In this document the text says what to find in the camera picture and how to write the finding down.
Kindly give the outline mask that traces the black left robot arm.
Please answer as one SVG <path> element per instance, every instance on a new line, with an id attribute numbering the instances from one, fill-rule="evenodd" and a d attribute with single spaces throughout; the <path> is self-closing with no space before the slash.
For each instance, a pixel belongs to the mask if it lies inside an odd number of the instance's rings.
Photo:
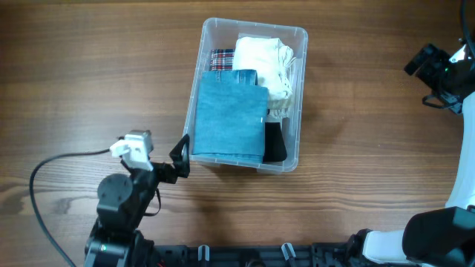
<path id="1" fill-rule="evenodd" d="M 158 185 L 189 175 L 189 141 L 185 135 L 171 150 L 171 164 L 150 160 L 150 131 L 131 131 L 109 148 L 129 174 L 111 174 L 98 186 L 98 217 L 86 242 L 85 266 L 164 265 L 154 242 L 144 238 L 138 226 L 143 217 L 157 215 L 147 208 L 153 198 L 160 198 Z"/>

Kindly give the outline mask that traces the blue denim jeans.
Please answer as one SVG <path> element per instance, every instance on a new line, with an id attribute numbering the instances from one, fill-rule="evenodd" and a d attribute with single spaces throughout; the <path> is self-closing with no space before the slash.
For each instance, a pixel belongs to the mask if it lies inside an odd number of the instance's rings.
<path id="1" fill-rule="evenodd" d="M 256 70 L 214 70 L 200 80 L 193 154 L 261 163 L 269 91 Z"/>

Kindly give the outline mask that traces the plaid flannel shirt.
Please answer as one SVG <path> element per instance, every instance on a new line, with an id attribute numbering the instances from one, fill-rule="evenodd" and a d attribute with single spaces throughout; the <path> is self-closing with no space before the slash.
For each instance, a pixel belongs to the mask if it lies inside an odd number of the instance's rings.
<path id="1" fill-rule="evenodd" d="M 209 70 L 232 70 L 234 54 L 234 49 L 212 50 Z"/>

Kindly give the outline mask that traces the black garment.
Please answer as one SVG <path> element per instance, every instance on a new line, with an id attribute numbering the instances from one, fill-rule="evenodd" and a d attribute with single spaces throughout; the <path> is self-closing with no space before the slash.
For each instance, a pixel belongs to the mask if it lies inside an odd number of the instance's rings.
<path id="1" fill-rule="evenodd" d="M 265 123 L 264 162 L 283 162 L 287 158 L 286 146 L 279 122 Z"/>

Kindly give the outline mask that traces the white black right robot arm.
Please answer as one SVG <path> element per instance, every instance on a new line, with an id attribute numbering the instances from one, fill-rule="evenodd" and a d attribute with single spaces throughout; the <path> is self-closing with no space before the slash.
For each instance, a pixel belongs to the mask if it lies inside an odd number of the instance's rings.
<path id="1" fill-rule="evenodd" d="M 399 231 L 360 231 L 345 245 L 344 259 L 366 266 L 473 266 L 474 52 L 463 45 L 450 55 L 427 44 L 404 71 L 430 88 L 423 105 L 463 118 L 456 181 L 444 208 L 414 215 Z"/>

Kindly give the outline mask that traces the cream cloth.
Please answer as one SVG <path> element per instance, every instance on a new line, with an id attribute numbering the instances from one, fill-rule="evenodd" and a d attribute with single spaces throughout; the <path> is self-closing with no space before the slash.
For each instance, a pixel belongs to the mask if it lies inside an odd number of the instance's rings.
<path id="1" fill-rule="evenodd" d="M 243 37 L 236 41 L 232 68 L 234 70 L 255 70 L 258 85 L 269 91 L 269 117 L 288 117 L 294 105 L 292 72 L 294 51 L 279 38 Z"/>

